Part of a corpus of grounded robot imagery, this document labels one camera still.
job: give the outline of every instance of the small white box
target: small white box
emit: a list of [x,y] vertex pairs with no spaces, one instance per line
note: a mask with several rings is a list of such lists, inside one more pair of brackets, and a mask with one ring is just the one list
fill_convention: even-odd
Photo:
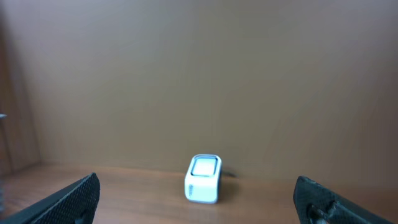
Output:
[[185,196],[189,201],[216,203],[221,177],[221,158],[216,155],[196,155],[185,176]]

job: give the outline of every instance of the wooden floor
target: wooden floor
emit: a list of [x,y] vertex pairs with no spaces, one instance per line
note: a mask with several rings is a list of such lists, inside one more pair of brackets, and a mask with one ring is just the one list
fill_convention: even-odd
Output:
[[[35,166],[4,178],[5,218],[96,172],[101,197],[94,223],[299,223],[295,182],[224,178],[220,202],[188,202],[183,173],[109,167]],[[398,190],[330,187],[364,208],[398,222]]]

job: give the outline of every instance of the brown backdrop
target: brown backdrop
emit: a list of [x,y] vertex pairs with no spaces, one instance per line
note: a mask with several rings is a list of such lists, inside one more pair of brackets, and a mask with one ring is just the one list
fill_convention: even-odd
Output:
[[24,76],[8,51],[3,15],[0,10],[0,114],[7,116],[0,119],[0,175],[40,162]]
[[398,186],[396,0],[3,0],[43,161]]

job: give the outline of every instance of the wooden surface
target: wooden surface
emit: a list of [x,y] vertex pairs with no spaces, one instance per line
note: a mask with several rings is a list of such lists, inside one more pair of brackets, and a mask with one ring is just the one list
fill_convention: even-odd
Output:
[[4,148],[7,152],[1,152],[3,149],[0,149],[0,154],[7,156],[8,161],[4,162],[7,162],[11,169],[0,164],[0,168],[4,169],[0,170],[0,174],[20,170],[40,161],[22,71],[10,69],[16,66],[17,60],[7,51],[11,45],[6,41],[8,36],[5,33],[4,14],[1,9],[0,3],[0,113],[6,114],[7,118],[0,121],[0,138],[6,138],[7,144]]
[[[298,223],[294,182],[225,178],[220,202],[188,202],[182,173],[108,167],[35,166],[5,178],[3,218],[96,172],[101,197],[95,223]],[[398,222],[396,190],[332,187],[352,201]]]

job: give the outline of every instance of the black plastic part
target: black plastic part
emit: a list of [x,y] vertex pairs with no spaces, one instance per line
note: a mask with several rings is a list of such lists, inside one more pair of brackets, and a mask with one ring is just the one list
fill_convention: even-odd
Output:
[[391,223],[304,176],[297,179],[293,201],[301,224]]
[[1,222],[26,223],[93,223],[100,199],[100,181],[95,173],[65,187]]

